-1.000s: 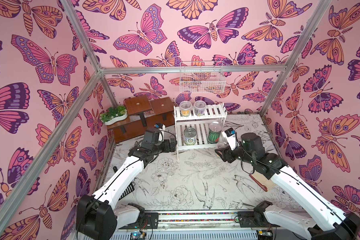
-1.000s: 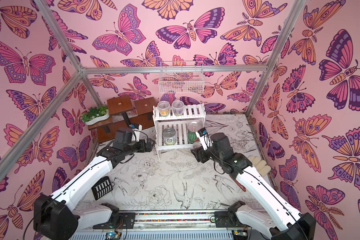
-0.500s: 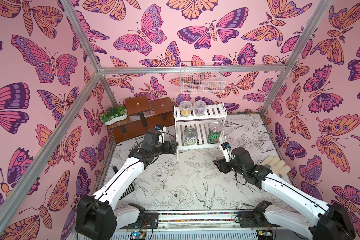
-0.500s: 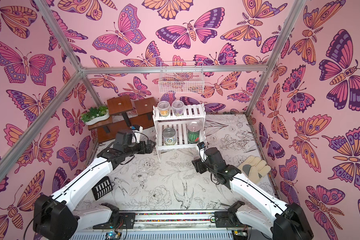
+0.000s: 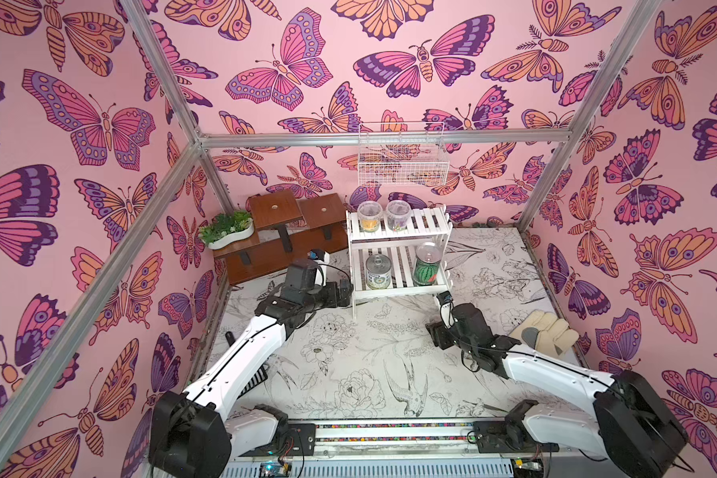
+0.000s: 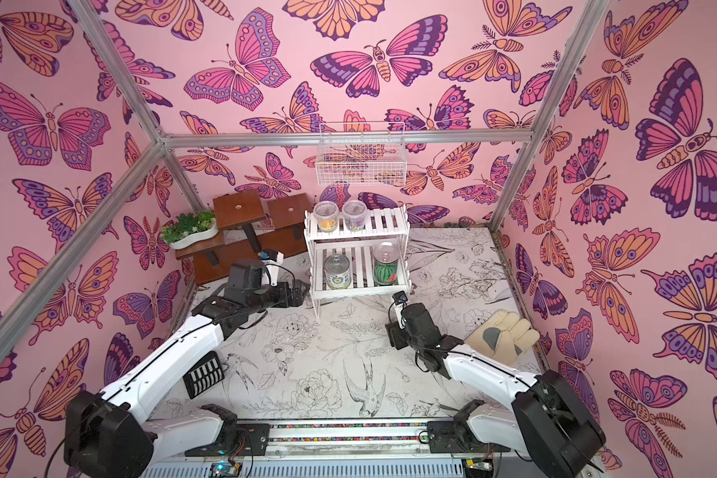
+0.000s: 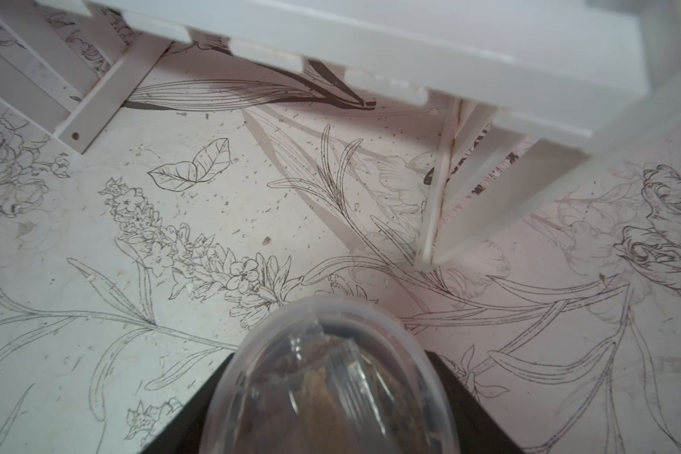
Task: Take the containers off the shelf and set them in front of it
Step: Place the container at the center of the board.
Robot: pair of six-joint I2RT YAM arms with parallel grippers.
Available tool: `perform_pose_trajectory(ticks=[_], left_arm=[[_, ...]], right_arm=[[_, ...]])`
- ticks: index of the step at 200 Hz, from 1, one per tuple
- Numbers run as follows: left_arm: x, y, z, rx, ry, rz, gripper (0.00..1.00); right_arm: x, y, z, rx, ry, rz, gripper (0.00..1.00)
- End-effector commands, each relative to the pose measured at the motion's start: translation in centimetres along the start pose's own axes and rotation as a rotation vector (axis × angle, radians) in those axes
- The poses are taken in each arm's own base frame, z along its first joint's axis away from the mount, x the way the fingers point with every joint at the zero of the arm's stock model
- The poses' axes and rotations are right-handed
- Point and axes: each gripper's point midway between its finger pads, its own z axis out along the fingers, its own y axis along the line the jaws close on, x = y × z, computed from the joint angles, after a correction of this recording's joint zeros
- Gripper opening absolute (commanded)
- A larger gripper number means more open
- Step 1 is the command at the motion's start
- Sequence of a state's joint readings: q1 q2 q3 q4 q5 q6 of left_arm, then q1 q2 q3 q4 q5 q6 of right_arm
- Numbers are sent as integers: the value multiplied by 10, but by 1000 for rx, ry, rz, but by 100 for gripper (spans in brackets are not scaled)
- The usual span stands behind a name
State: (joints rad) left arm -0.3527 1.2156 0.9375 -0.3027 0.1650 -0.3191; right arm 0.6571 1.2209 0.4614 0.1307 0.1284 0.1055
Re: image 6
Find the green watermelon can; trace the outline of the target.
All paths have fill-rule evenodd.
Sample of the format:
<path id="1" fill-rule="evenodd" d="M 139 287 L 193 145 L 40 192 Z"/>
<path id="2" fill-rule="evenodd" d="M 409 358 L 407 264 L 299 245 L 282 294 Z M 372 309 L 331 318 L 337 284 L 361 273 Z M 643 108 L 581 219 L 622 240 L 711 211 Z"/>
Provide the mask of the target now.
<path id="1" fill-rule="evenodd" d="M 384 241 L 372 249 L 372 272 L 374 282 L 380 286 L 390 286 L 398 278 L 400 249 L 394 242 Z"/>

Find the white slatted two-tier shelf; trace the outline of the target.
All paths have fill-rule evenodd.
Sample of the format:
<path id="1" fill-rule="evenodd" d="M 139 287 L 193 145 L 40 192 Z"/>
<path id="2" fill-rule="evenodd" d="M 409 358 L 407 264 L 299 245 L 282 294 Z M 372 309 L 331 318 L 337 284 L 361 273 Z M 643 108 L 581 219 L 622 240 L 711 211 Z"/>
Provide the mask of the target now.
<path id="1" fill-rule="evenodd" d="M 312 212 L 305 214 L 305 241 L 311 263 L 311 302 L 318 317 L 322 306 L 341 299 L 366 296 L 392 295 L 400 291 L 410 294 L 412 282 L 408 271 L 406 252 L 410 235 L 407 208 L 385 208 L 366 213 L 364 229 L 352 231 L 339 220 L 338 228 L 332 232 L 319 229 L 318 217 Z M 400 258 L 396 261 L 396 278 L 383 285 L 376 278 L 374 249 L 388 243 L 398 249 Z M 334 254 L 348 258 L 350 285 L 347 288 L 332 289 L 327 281 L 327 259 Z"/>

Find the seed jar with yellow seeds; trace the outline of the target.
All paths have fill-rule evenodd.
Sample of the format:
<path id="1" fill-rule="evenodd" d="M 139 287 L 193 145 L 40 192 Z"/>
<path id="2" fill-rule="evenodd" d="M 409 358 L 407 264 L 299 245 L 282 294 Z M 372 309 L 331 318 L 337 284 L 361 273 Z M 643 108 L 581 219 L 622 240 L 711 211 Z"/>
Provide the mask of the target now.
<path id="1" fill-rule="evenodd" d="M 318 202 L 313 210 L 318 230 L 331 233 L 339 228 L 340 207 L 330 200 Z"/>

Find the seed jar with dark seeds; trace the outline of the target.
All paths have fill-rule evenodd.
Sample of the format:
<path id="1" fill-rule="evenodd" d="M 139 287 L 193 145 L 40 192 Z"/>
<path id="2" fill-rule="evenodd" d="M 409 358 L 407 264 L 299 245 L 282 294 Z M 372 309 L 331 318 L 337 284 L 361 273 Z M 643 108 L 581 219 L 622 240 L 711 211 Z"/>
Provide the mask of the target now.
<path id="1" fill-rule="evenodd" d="M 361 231 L 366 228 L 368 207 L 360 200 L 349 200 L 342 209 L 345 227 L 348 231 Z"/>

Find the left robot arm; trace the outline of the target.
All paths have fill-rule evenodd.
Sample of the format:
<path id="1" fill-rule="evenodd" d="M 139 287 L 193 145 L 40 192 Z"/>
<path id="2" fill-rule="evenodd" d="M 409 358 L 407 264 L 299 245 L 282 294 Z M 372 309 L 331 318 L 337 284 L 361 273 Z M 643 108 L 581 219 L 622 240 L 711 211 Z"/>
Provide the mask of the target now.
<path id="1" fill-rule="evenodd" d="M 251 441 L 237 415 L 205 404 L 185 416 L 154 420 L 165 396 L 183 382 L 202 394 L 221 382 L 216 349 L 256 326 L 271 309 L 301 307 L 308 283 L 280 279 L 281 261 L 243 259 L 226 282 L 195 306 L 183 325 L 143 362 L 99 392 L 79 392 L 67 407 L 58 448 L 66 464 L 88 477 L 139 477 L 155 462 L 197 450 L 234 455 Z"/>

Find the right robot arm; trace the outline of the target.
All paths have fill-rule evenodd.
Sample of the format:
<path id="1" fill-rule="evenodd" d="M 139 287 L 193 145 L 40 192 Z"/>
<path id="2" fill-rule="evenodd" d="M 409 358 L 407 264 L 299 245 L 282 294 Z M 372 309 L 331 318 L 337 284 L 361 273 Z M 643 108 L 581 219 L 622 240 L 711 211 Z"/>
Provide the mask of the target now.
<path id="1" fill-rule="evenodd" d="M 521 372 L 441 334 L 426 306 L 410 304 L 404 292 L 394 295 L 388 312 L 396 315 L 386 326 L 393 347 L 410 347 L 428 374 L 469 384 L 512 412 L 490 414 L 480 400 L 463 406 L 450 434 L 459 448 L 501 445 L 528 455 L 548 477 L 577 477 L 595 466 L 605 432 L 563 376 Z"/>

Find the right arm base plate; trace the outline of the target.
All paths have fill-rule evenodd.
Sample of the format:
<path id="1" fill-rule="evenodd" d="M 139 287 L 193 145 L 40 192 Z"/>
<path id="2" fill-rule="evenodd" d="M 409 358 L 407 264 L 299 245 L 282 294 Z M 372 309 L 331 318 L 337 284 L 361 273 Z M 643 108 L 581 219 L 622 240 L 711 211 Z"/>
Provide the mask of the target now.
<path id="1" fill-rule="evenodd" d="M 486 455 L 510 451 L 503 445 L 479 441 L 465 424 L 453 420 L 429 421 L 426 436 L 431 453 Z"/>

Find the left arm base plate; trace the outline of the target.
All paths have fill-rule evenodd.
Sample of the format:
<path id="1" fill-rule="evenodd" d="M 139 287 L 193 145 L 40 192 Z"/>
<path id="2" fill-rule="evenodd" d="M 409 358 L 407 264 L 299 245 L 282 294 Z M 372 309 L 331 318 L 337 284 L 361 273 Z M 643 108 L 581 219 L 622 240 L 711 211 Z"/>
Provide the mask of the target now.
<path id="1" fill-rule="evenodd" d="M 191 448 L 185 457 L 245 456 L 261 457 L 266 454 L 271 426 L 269 423 L 237 423 L 225 425 L 219 436 L 211 443 Z"/>

